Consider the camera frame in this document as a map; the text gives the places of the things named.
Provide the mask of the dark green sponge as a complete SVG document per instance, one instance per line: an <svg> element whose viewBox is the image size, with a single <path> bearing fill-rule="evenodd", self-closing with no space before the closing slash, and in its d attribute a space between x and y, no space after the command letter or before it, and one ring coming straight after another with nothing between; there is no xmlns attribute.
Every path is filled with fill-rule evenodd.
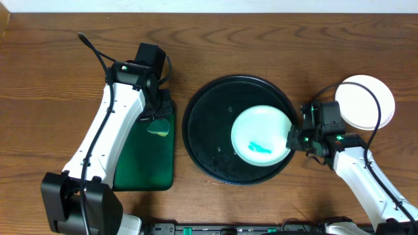
<svg viewBox="0 0 418 235"><path fill-rule="evenodd" d="M167 136L170 132L170 123L167 119L153 120L148 126L147 131L162 137Z"/></svg>

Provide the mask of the mint plate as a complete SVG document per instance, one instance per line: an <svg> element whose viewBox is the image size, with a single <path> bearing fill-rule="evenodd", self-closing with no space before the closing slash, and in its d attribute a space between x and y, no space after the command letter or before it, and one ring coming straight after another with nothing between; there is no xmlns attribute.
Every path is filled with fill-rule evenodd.
<svg viewBox="0 0 418 235"><path fill-rule="evenodd" d="M342 116L342 119L349 124L350 126L356 128L356 129L360 129L360 130L364 130L364 131L373 131L376 127L376 123L377 123L377 116L365 116L365 117L360 117L360 116L353 116L353 117L347 117L347 116ZM389 124L389 122L391 121L392 117L388 116L388 117L382 117L381 121L379 123L378 128L383 128L386 125Z"/></svg>
<svg viewBox="0 0 418 235"><path fill-rule="evenodd" d="M278 108L267 105L244 110L234 121L231 143L235 153L253 166L272 166L291 152L286 146L291 120Z"/></svg>

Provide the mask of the white plate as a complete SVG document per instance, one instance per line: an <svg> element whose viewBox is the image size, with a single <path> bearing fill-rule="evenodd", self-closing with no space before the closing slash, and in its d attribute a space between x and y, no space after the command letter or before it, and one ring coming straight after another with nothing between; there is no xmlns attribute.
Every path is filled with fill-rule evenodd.
<svg viewBox="0 0 418 235"><path fill-rule="evenodd" d="M391 90L380 80L369 75L354 75L344 80L335 93L341 116L391 116L395 112L395 100Z"/></svg>

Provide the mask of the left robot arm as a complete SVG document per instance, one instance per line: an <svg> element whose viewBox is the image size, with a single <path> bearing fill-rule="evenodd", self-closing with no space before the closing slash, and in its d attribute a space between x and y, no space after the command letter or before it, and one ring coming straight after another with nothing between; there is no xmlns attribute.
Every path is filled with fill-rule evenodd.
<svg viewBox="0 0 418 235"><path fill-rule="evenodd" d="M59 174L47 173L41 194L50 230L59 234L138 234L142 221L125 213L119 191L172 186L175 115L164 60L115 62L97 114Z"/></svg>

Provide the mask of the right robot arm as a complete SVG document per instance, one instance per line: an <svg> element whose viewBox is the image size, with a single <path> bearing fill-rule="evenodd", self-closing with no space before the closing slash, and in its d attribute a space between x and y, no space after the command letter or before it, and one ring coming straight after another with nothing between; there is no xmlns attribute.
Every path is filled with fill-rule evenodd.
<svg viewBox="0 0 418 235"><path fill-rule="evenodd" d="M323 135L318 128L293 125L286 147L324 158L352 190L376 234L417 234L417 208L381 171L358 134Z"/></svg>

